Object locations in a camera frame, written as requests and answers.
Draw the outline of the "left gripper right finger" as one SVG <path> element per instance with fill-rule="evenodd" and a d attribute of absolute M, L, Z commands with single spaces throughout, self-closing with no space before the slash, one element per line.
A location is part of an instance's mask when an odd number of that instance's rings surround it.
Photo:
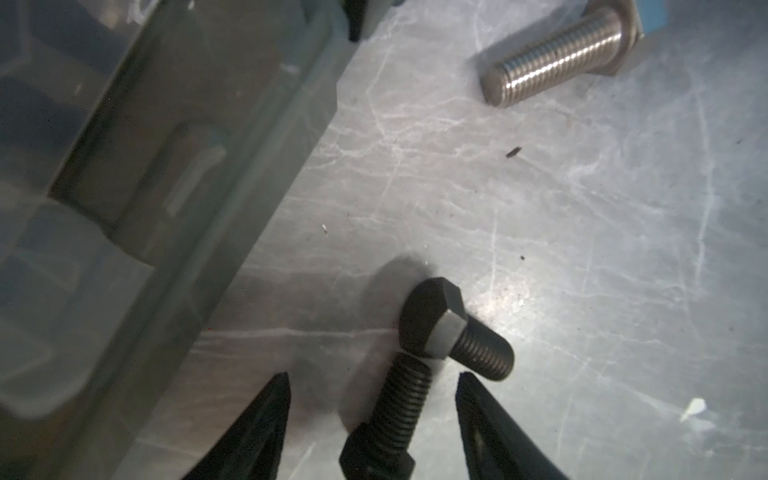
<path fill-rule="evenodd" d="M 567 480 L 474 374 L 459 375 L 455 402 L 471 480 Z"/>

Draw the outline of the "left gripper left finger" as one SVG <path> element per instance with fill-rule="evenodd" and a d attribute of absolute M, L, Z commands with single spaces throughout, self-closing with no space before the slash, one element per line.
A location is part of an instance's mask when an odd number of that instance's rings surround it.
<path fill-rule="evenodd" d="M 290 405 L 289 376 L 277 373 L 185 477 L 275 479 Z"/>

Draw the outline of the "black hex bolt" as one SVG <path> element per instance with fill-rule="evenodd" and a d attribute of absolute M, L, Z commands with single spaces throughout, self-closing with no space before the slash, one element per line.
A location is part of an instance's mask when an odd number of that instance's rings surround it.
<path fill-rule="evenodd" d="M 397 354 L 368 421 L 347 438 L 339 464 L 347 479 L 409 479 L 408 448 L 423 411 L 432 372 L 421 360 Z"/>
<path fill-rule="evenodd" d="M 421 358 L 451 358 L 492 381 L 511 374 L 515 354 L 500 334 L 469 314 L 461 290 L 444 277 L 418 283 L 398 322 L 402 349 Z"/>

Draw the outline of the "silver hex bolt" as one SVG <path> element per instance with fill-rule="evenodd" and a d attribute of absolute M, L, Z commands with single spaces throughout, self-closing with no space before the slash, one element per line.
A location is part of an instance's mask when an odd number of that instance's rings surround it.
<path fill-rule="evenodd" d="M 507 108 L 584 73 L 616 73 L 640 33 L 635 1 L 589 1 L 578 22 L 491 64 L 484 99 Z"/>

